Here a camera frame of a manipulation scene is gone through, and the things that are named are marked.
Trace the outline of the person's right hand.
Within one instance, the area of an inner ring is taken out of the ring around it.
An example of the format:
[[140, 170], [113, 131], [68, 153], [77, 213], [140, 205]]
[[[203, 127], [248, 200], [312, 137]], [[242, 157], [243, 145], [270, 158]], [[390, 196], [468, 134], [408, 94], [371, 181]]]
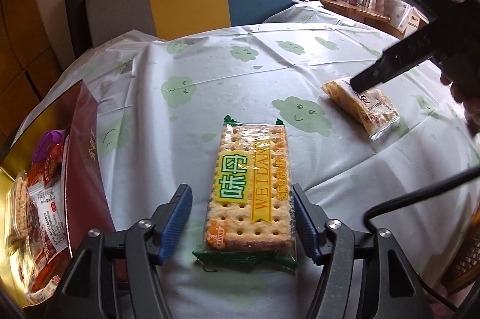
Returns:
[[456, 103], [462, 104], [465, 111], [465, 120], [467, 127], [472, 135], [479, 133], [480, 125], [480, 100], [479, 96], [467, 98], [462, 89], [454, 83], [447, 75], [441, 74], [440, 82], [445, 86], [450, 86], [450, 92]]

